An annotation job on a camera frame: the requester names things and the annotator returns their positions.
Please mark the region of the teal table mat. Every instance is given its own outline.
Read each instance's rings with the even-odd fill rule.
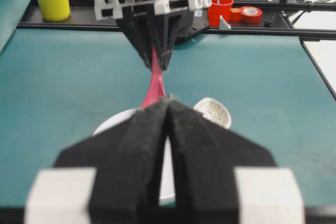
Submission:
[[[0,0],[0,57],[30,0]]]
[[[292,168],[307,206],[335,203],[336,102],[298,38],[200,35],[175,47],[164,79],[190,106],[224,104],[233,131]],[[23,206],[39,169],[139,107],[149,81],[122,33],[16,30],[0,57],[0,206]]]

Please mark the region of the pink fabric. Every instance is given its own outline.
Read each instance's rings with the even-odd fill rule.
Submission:
[[[163,86],[163,73],[161,71],[154,46],[152,50],[152,78],[151,84],[149,85],[149,89],[147,91],[147,95],[141,105],[141,108],[143,109],[156,103],[160,99],[160,97],[165,96]]]

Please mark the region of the yellow cup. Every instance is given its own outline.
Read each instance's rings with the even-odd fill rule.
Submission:
[[[59,21],[70,15],[69,0],[37,0],[45,20]]]

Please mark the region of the red tape roll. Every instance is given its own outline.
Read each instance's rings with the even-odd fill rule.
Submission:
[[[243,6],[240,8],[242,12],[242,21],[245,23],[260,23],[262,11],[252,6]]]

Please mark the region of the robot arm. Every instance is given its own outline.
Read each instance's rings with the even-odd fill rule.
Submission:
[[[94,0],[96,19],[114,18],[148,68],[154,46],[163,71],[169,66],[183,17],[210,6],[211,0]]]

